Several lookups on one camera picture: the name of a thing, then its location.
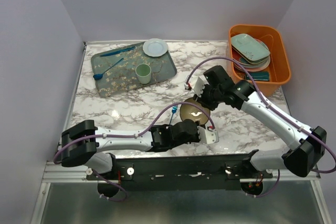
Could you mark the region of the dark rimmed beige bowl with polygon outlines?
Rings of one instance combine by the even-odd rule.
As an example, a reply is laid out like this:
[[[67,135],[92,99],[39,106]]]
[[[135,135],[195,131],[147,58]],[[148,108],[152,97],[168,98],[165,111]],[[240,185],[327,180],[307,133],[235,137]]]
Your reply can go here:
[[[189,102],[200,107],[208,115],[211,114],[209,109],[202,107],[202,105],[195,101],[193,98],[188,98],[185,100],[185,102]],[[198,122],[201,125],[206,124],[209,121],[208,117],[201,110],[188,104],[181,105],[180,118],[182,121],[190,119],[194,122]]]

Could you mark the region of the grey mug white inside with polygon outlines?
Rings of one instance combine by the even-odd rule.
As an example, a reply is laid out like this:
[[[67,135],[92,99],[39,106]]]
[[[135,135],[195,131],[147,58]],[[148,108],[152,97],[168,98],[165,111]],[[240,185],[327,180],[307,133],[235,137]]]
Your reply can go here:
[[[257,72],[249,72],[249,75],[255,81],[270,81],[270,74],[268,71],[257,71]]]

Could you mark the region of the teal rectangular dish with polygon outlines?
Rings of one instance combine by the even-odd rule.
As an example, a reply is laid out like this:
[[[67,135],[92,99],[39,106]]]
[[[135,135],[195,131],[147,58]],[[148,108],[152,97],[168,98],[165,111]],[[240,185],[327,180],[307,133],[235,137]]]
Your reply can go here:
[[[251,60],[270,56],[270,51],[248,34],[231,37],[231,46]]]
[[[247,58],[246,56],[244,56],[242,53],[240,53],[239,51],[236,51],[237,53],[239,53],[246,61],[252,63],[252,64],[256,64],[256,63],[259,63],[259,62],[262,62],[262,61],[265,61],[267,58],[270,58],[270,56],[267,56],[267,57],[264,57],[264,58],[261,58],[261,59],[257,59],[257,60],[251,60],[249,58]]]

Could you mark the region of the red plate teal flower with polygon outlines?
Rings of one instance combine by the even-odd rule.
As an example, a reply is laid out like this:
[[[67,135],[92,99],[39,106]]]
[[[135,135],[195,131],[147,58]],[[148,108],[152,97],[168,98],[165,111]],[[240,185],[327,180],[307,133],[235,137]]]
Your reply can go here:
[[[232,56],[235,60],[237,60],[241,65],[248,66],[249,63],[236,51],[232,51]]]

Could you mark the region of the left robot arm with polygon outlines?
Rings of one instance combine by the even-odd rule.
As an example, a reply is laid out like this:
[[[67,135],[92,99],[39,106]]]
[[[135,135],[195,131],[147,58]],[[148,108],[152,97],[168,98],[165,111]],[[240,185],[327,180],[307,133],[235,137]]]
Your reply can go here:
[[[85,165],[104,179],[116,175],[113,157],[106,151],[166,152],[183,144],[201,141],[198,124],[185,120],[174,125],[152,125],[145,130],[113,131],[84,120],[61,134],[61,149],[54,162],[63,167]]]

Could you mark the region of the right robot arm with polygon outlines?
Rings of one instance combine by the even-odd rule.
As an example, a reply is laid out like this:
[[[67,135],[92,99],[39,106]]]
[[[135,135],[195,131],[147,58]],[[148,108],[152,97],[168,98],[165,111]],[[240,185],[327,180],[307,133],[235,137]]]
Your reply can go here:
[[[220,103],[253,116],[281,138],[286,147],[270,151],[253,151],[241,165],[249,178],[267,169],[287,169],[306,177],[324,155],[327,132],[320,126],[311,128],[271,103],[248,81],[234,83],[222,66],[204,72],[205,79],[190,78],[185,88],[193,90],[195,99],[214,111]]]

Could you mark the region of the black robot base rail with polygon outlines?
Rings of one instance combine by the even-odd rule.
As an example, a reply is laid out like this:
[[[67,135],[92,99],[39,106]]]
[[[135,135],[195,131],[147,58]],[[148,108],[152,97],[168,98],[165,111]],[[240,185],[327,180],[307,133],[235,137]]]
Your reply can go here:
[[[254,169],[251,154],[114,158],[112,171],[102,174],[127,191],[240,190],[241,184],[272,178]]]

